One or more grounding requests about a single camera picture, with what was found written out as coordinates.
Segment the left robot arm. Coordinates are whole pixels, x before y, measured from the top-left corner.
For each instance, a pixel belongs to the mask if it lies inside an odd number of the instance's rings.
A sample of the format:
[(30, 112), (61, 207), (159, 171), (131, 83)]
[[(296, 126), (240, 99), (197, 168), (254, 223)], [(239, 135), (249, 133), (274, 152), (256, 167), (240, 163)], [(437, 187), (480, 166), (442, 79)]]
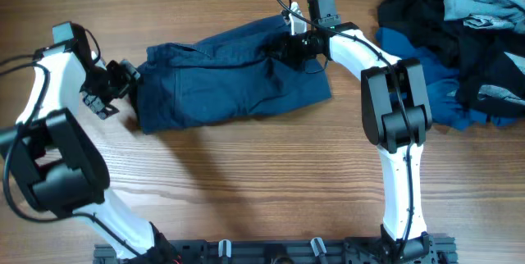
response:
[(22, 56), (34, 70), (24, 111), (1, 132), (2, 187), (21, 219), (85, 222), (121, 263), (176, 263), (178, 253), (153, 223), (136, 216), (110, 187), (107, 164), (75, 118), (83, 103), (100, 119), (118, 112), (141, 81), (128, 61), (105, 62), (92, 33), (67, 21), (53, 44)]

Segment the dark blue shorts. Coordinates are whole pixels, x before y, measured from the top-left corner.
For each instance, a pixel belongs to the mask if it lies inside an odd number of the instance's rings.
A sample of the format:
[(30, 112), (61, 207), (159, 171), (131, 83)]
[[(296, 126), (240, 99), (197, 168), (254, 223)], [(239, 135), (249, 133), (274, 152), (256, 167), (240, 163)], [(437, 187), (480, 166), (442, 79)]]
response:
[(269, 50), (290, 32), (281, 16), (242, 25), (194, 44), (147, 49), (131, 93), (145, 134), (246, 116), (274, 116), (331, 98), (316, 59), (288, 65)]

